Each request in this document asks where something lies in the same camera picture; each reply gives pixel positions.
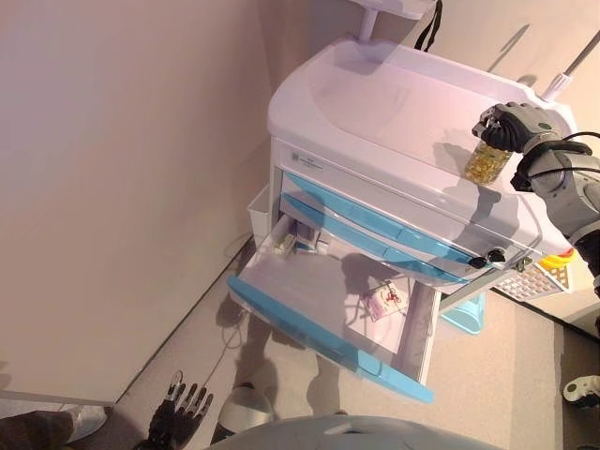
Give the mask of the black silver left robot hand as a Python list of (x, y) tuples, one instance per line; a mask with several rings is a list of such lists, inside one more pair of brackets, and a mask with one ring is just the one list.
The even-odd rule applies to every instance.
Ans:
[(181, 369), (170, 380), (150, 422), (148, 441), (153, 449), (184, 449), (199, 430), (214, 395), (205, 386), (187, 386)]

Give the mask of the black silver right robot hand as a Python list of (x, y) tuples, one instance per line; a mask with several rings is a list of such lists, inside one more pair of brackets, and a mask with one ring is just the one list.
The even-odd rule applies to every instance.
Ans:
[(485, 110), (472, 134), (493, 148), (515, 153), (527, 153), (538, 143), (561, 137), (546, 110), (516, 102), (499, 103)]

